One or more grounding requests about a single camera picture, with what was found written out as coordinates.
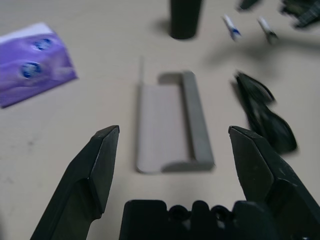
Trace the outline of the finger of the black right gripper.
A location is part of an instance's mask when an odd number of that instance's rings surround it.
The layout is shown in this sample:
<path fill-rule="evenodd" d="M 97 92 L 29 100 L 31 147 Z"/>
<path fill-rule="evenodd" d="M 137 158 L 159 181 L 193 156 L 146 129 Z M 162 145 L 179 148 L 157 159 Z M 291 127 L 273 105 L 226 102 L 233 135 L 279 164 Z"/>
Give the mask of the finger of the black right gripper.
<path fill-rule="evenodd" d="M 281 3 L 280 12 L 295 17 L 295 29 L 306 29 L 320 22 L 319 0 L 282 0 Z"/>
<path fill-rule="evenodd" d="M 249 11 L 255 8 L 260 2 L 261 0 L 240 0 L 236 10 L 238 12 Z"/>

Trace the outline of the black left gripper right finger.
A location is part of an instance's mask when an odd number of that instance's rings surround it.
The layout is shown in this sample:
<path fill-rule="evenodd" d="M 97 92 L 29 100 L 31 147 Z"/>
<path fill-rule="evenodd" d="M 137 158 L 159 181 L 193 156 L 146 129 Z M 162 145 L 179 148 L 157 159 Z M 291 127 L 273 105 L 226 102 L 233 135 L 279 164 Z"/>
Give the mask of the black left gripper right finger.
<path fill-rule="evenodd" d="M 267 205 L 282 239 L 318 240 L 320 207 L 291 166 L 257 133 L 239 126 L 228 133 L 245 198 Z"/>

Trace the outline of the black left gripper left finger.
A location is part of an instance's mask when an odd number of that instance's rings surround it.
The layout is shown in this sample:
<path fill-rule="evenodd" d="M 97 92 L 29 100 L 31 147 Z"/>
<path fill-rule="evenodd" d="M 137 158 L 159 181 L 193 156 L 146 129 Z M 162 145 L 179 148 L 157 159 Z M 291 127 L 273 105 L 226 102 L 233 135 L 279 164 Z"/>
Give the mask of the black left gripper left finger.
<path fill-rule="evenodd" d="M 31 239 L 85 240 L 105 212 L 120 127 L 97 131 L 67 166 Z"/>

